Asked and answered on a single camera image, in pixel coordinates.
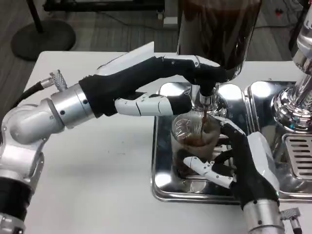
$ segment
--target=glass cup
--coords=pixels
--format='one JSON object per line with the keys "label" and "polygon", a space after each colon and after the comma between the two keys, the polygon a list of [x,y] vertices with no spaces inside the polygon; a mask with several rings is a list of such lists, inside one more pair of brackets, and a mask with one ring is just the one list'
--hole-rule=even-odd
{"label": "glass cup", "polygon": [[180,55],[220,64],[227,78],[241,71],[261,0],[179,0]]}
{"label": "glass cup", "polygon": [[203,111],[190,111],[176,117],[171,128],[173,166],[182,178],[194,172],[183,163],[188,156],[211,161],[220,136],[220,126]]}

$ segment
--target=cable connector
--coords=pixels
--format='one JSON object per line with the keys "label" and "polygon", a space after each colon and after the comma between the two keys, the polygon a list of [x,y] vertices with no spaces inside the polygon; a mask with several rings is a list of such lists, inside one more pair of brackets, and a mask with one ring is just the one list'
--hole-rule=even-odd
{"label": "cable connector", "polygon": [[51,87],[54,85],[54,79],[52,77],[49,77],[47,79],[43,79],[41,81],[41,85],[43,86],[44,89]]}
{"label": "cable connector", "polygon": [[298,220],[300,216],[301,213],[298,207],[281,211],[281,220],[289,220],[291,222],[294,234],[302,234],[302,229]]}
{"label": "cable connector", "polygon": [[54,80],[54,84],[60,92],[63,92],[67,89],[66,81],[60,70],[51,72],[50,76]]}

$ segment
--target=stainless steel tray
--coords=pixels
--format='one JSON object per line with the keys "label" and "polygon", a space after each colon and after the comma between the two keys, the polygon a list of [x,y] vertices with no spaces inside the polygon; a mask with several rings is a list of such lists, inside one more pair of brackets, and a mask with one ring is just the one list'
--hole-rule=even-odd
{"label": "stainless steel tray", "polygon": [[252,132],[261,132],[272,149],[277,168],[276,176],[280,183],[280,201],[311,202],[312,182],[294,175],[288,155],[290,148],[285,146],[285,139],[290,135],[276,123],[272,115],[272,98],[280,90],[292,84],[284,81],[255,82],[245,92],[246,105]]}
{"label": "stainless steel tray", "polygon": [[[164,84],[159,93],[166,96],[180,95],[190,88],[189,83]],[[233,84],[223,84],[219,89],[227,105],[227,118],[248,133],[245,98]],[[206,202],[217,204],[238,204],[231,192],[200,176],[180,178],[172,166],[170,141],[171,123],[175,117],[156,117],[152,159],[152,192],[162,201]]]}

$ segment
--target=robotic arm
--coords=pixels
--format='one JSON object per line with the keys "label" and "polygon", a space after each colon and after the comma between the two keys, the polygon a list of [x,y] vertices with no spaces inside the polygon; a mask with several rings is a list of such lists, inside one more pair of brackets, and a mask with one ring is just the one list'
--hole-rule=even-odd
{"label": "robotic arm", "polygon": [[59,71],[39,84],[59,92],[36,105],[13,108],[3,119],[0,146],[0,234],[22,234],[24,219],[39,180],[42,149],[51,134],[93,117],[116,113],[134,116],[177,115],[190,111],[188,96],[163,97],[136,92],[159,78],[181,75],[209,95],[225,71],[197,56],[156,57],[154,43],[133,50],[69,88]]}
{"label": "robotic arm", "polygon": [[[203,96],[210,96],[217,82],[226,81],[225,71],[218,64],[197,56],[156,57],[150,43],[99,67],[95,75],[69,88],[56,71],[39,84],[42,89],[57,86],[59,92],[52,94],[51,99],[42,100],[38,106],[22,105],[9,111],[1,126],[0,234],[23,234],[27,207],[44,165],[42,149],[51,134],[102,115],[160,116],[188,112],[192,107],[188,96],[137,92],[148,83],[173,75],[200,85]],[[258,149],[253,148],[253,141],[258,145],[262,135],[247,137],[229,120],[216,118],[229,137],[232,151],[220,155],[215,163],[204,164],[193,156],[186,158],[185,163],[212,182],[232,190],[241,201],[251,234],[283,234],[280,218],[295,216],[279,213],[278,187],[270,178],[272,174],[266,177],[259,173],[262,163],[265,170],[269,168],[267,154],[271,153],[261,147],[264,151],[260,157],[254,157]],[[234,158],[234,174],[222,164],[229,155]]]}

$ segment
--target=drip tray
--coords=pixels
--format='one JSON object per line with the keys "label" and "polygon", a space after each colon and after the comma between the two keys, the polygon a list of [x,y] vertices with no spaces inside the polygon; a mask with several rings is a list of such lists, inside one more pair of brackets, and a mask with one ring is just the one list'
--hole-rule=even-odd
{"label": "drip tray", "polygon": [[312,181],[312,136],[286,134],[284,141],[292,175]]}
{"label": "drip tray", "polygon": [[[159,94],[178,96],[190,88],[189,83],[164,84]],[[247,111],[241,90],[233,84],[220,86],[219,95],[227,106],[227,118],[248,133]],[[206,202],[238,204],[230,190],[215,185],[199,175],[181,178],[172,165],[171,124],[175,117],[156,117],[152,159],[152,192],[162,201]],[[227,150],[227,146],[215,148],[214,154]]]}
{"label": "drip tray", "polygon": [[246,106],[252,132],[266,138],[280,184],[279,200],[312,202],[312,136],[290,133],[275,121],[272,99],[292,82],[258,81],[246,90]]}

